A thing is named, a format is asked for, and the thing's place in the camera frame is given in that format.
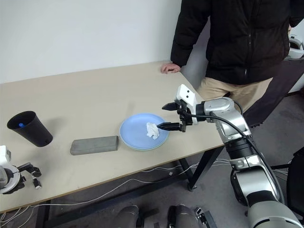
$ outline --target black plastic cup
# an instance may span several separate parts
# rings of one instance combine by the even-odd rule
[[[8,121],[7,127],[37,147],[46,146],[53,140],[53,136],[33,111],[26,111],[15,115]]]

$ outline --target black down jacket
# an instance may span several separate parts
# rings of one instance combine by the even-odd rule
[[[210,16],[206,77],[245,85],[275,76],[288,55],[289,24],[304,14],[304,0],[182,0],[171,61],[187,64]]]

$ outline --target crumpled white tissue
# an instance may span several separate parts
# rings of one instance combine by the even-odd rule
[[[160,136],[158,128],[154,123],[150,123],[150,122],[147,123],[147,132],[148,132],[147,136],[150,138],[153,136],[154,140]]]

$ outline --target gray sponge block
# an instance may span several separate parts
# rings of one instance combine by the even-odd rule
[[[71,146],[72,155],[117,151],[118,136],[74,140]]]

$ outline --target man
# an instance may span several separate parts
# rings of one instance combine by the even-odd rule
[[[230,93],[246,111],[260,99],[289,52],[289,25],[302,19],[304,0],[182,0],[163,73],[187,64],[210,16],[206,77],[198,93],[205,100]]]

